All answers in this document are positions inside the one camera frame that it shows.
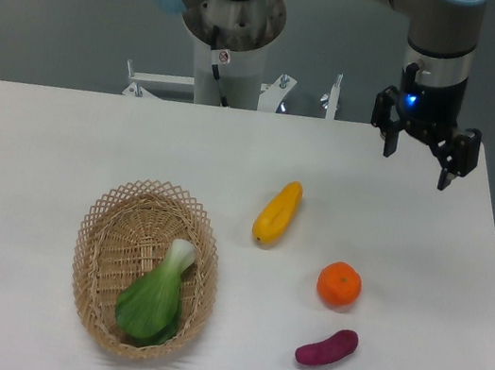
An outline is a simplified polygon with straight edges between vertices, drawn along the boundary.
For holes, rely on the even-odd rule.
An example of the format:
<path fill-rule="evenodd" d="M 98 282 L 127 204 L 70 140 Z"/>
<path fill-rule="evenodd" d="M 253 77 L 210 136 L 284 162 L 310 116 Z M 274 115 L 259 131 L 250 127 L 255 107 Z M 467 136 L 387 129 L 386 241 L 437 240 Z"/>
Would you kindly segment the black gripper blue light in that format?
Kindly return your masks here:
<path fill-rule="evenodd" d="M 477 167 L 483 137 L 477 128 L 456 127 L 467 79 L 445 87 L 422 85 L 421 67 L 414 62 L 405 66 L 400 93 L 389 86 L 376 95 L 371 124 L 380 130 L 385 158 L 397 151 L 402 130 L 428 144 L 441 165 L 437 189 L 443 191 L 455 178 L 465 177 Z M 397 109 L 396 120 L 392 109 Z"/>

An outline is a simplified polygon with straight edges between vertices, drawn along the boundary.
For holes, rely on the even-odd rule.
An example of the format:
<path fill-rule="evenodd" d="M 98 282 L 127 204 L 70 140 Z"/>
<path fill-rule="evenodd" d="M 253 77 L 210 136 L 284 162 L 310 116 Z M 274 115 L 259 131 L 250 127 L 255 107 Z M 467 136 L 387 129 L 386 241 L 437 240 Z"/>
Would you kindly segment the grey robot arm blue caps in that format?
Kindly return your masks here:
<path fill-rule="evenodd" d="M 486 0 L 375 0 L 409 20 L 401 84 L 379 92 L 371 124 L 384 140 L 384 155 L 397 149 L 400 133 L 427 145 L 440 164 L 440 189 L 476 168 L 478 129 L 457 126 Z M 231 71 L 238 54 L 257 52 L 282 33 L 282 0 L 154 0 L 167 13 L 182 16 L 203 44 L 197 91 L 203 104 L 254 109 L 260 85 Z"/>

